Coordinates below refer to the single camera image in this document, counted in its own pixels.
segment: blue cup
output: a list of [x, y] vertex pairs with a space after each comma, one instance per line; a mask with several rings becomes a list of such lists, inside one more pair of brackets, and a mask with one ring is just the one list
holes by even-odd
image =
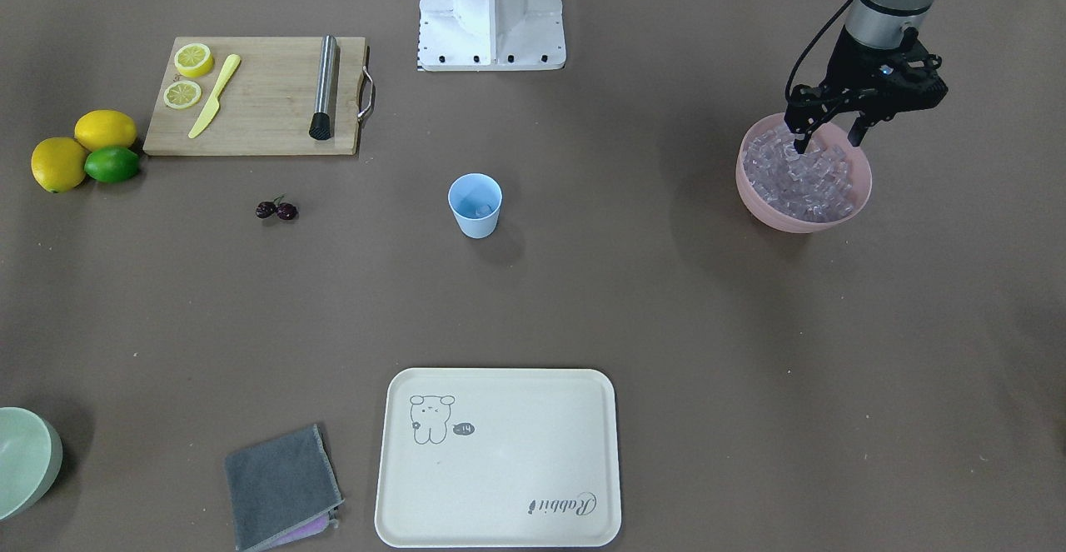
[[484, 238], [496, 229], [503, 204], [500, 184], [484, 174], [466, 174], [448, 189], [448, 204], [459, 229], [470, 238]]

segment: metal muddler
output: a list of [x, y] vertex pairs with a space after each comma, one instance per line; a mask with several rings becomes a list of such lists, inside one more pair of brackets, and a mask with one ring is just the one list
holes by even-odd
[[319, 60], [319, 90], [314, 96], [314, 115], [308, 134], [316, 140], [333, 137], [334, 117], [337, 111], [337, 70], [340, 47], [334, 36], [322, 37], [322, 55]]

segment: wooden cutting board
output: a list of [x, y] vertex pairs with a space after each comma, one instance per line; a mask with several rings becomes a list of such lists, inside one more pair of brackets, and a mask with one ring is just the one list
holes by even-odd
[[[174, 66], [178, 48], [203, 43], [211, 49], [214, 67], [203, 78], [183, 78]], [[366, 37], [337, 37], [340, 67], [334, 137], [311, 139], [322, 37], [180, 36], [174, 40], [144, 140], [146, 155], [354, 155], [359, 139], [359, 97], [367, 62]], [[189, 130], [199, 116], [222, 63], [241, 55], [219, 101], [221, 110], [195, 139]], [[178, 79], [191, 79], [204, 91], [190, 109], [163, 104], [163, 92]]]

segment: citrus fruit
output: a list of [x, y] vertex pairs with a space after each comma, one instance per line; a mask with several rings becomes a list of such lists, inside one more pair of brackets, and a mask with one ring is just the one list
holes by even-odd
[[197, 82], [181, 79], [179, 82], [167, 85], [163, 92], [163, 104], [172, 109], [189, 109], [196, 104], [200, 97], [200, 86]]
[[74, 137], [88, 150], [128, 147], [136, 142], [136, 124], [126, 113], [99, 109], [85, 113], [74, 127]]
[[208, 75], [214, 66], [211, 49], [206, 44], [187, 44], [174, 54], [174, 66], [178, 74], [185, 78], [198, 78]]
[[122, 146], [102, 147], [85, 158], [85, 173], [96, 181], [126, 181], [136, 176], [140, 162], [136, 152]]
[[85, 179], [85, 155], [75, 139], [47, 139], [38, 143], [30, 158], [33, 179], [52, 194], [66, 192]]

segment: gray cloth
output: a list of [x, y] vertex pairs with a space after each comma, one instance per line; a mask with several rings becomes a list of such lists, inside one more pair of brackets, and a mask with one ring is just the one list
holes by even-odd
[[239, 552], [290, 540], [343, 502], [317, 425], [229, 454], [226, 481]]

